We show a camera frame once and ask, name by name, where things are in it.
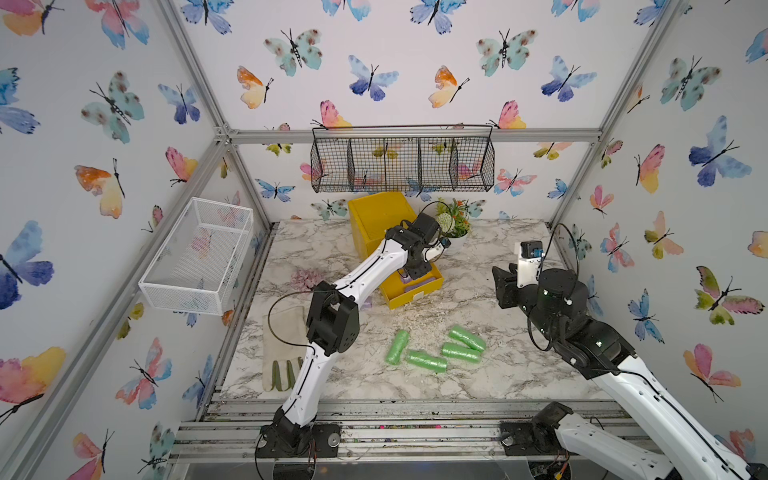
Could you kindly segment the yellow plastic drawer unit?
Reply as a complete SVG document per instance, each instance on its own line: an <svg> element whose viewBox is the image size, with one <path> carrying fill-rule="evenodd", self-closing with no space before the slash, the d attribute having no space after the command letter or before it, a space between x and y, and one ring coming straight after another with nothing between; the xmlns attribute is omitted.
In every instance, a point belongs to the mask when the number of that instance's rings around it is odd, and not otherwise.
<svg viewBox="0 0 768 480"><path fill-rule="evenodd" d="M384 240L387 229L398 225L404 219L413 221L417 217L406 197L400 192L384 192L361 197L349 201L347 206L352 238L361 260L366 260L376 249L381 249L380 243ZM444 278L435 265L432 266L429 274L408 284L401 283L400 272L402 271L390 275L379 288L391 310L436 292L444 284ZM417 290L404 292L406 286L427 278L436 280Z"/></svg>

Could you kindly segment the green trash bag roll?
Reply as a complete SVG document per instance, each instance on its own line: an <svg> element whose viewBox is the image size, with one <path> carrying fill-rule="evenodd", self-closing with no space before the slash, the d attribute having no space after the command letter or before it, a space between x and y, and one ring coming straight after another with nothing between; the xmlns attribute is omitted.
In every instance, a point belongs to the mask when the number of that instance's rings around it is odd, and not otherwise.
<svg viewBox="0 0 768 480"><path fill-rule="evenodd" d="M406 330L398 330L385 357L385 362L396 366L401 362L404 350L408 346L410 334Z"/></svg>
<svg viewBox="0 0 768 480"><path fill-rule="evenodd" d="M441 355L450 359L477 364L482 359L482 352L456 343L446 342L442 345Z"/></svg>
<svg viewBox="0 0 768 480"><path fill-rule="evenodd" d="M459 341L466 345L468 348L478 352L484 352L487 348L487 343L485 340L460 325L454 325L449 330L448 336L451 339Z"/></svg>
<svg viewBox="0 0 768 480"><path fill-rule="evenodd" d="M448 362L442 357L432 356L423 351L410 350L405 356L405 360L414 366L428 369L436 373L446 373Z"/></svg>

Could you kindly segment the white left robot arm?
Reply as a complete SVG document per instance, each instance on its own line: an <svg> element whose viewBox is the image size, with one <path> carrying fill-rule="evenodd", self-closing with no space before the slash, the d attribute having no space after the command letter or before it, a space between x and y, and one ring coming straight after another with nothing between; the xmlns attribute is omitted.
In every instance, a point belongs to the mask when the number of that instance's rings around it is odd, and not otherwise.
<svg viewBox="0 0 768 480"><path fill-rule="evenodd" d="M273 417L275 427L293 432L316 418L333 366L359 335L363 302L395 273L403 272L412 280L427 275L448 245L438 220L421 212L415 220L389 228L374 252L350 273L313 287L303 364L289 397Z"/></svg>

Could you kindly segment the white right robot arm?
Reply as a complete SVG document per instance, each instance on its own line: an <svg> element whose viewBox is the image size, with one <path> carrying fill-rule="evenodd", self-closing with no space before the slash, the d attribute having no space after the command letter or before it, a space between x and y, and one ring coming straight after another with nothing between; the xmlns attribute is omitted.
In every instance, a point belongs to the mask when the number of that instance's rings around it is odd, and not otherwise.
<svg viewBox="0 0 768 480"><path fill-rule="evenodd" d="M630 415L657 447L641 448L553 401L530 422L519 447L582 456L621 479L764 479L767 467L747 462L707 431L662 386L630 343L587 309L588 288L575 272L543 266L539 241L515 246L516 262L492 270L498 304L517 308L531 340L593 382Z"/></svg>

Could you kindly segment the green plant in white pot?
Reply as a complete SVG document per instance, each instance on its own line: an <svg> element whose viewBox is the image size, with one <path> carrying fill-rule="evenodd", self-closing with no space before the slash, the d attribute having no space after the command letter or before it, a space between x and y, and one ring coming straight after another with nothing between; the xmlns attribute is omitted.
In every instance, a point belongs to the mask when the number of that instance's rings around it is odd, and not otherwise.
<svg viewBox="0 0 768 480"><path fill-rule="evenodd" d="M440 198L437 202L436 219L443 237L450 241L447 254L457 254L465 245L471 231L465 205L456 199L447 202Z"/></svg>

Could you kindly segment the pink flower in white pot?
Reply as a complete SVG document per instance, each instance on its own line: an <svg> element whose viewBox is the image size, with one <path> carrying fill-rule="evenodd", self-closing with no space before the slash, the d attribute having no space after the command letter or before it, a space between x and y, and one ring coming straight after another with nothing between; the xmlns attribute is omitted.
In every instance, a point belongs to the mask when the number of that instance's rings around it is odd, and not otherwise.
<svg viewBox="0 0 768 480"><path fill-rule="evenodd" d="M325 273L319 269L300 268L293 272L290 284L295 290L308 291L312 290L324 279Z"/></svg>

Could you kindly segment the white green work glove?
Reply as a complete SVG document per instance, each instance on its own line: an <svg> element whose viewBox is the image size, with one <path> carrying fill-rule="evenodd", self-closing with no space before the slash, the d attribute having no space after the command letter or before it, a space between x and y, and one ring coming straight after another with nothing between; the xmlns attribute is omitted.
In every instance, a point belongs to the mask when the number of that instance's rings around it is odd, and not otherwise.
<svg viewBox="0 0 768 480"><path fill-rule="evenodd" d="M293 389L306 354L307 329L304 308L295 306L274 312L263 331L265 391Z"/></svg>

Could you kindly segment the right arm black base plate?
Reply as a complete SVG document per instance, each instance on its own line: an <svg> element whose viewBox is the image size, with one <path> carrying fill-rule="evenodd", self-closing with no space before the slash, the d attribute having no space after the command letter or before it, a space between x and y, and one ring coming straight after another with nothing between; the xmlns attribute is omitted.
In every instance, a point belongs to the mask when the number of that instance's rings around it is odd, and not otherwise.
<svg viewBox="0 0 768 480"><path fill-rule="evenodd" d="M532 419L500 424L499 443L506 456L552 455L563 451L556 430L574 411L560 402L551 402Z"/></svg>

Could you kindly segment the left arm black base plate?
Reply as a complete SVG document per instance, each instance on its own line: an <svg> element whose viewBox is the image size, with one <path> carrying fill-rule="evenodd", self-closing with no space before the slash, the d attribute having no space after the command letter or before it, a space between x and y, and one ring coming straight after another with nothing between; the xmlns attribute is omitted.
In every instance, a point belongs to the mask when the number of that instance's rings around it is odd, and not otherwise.
<svg viewBox="0 0 768 480"><path fill-rule="evenodd" d="M257 440L257 458L336 458L341 426L312 423L299 427L288 420L263 426Z"/></svg>

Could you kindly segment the white mesh wall basket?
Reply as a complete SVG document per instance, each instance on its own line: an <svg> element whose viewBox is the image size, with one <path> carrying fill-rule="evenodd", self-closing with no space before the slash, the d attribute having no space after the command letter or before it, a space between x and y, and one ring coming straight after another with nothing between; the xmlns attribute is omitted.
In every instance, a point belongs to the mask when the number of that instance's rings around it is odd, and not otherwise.
<svg viewBox="0 0 768 480"><path fill-rule="evenodd" d="M253 234L253 210L193 197L138 286L161 310L221 315Z"/></svg>

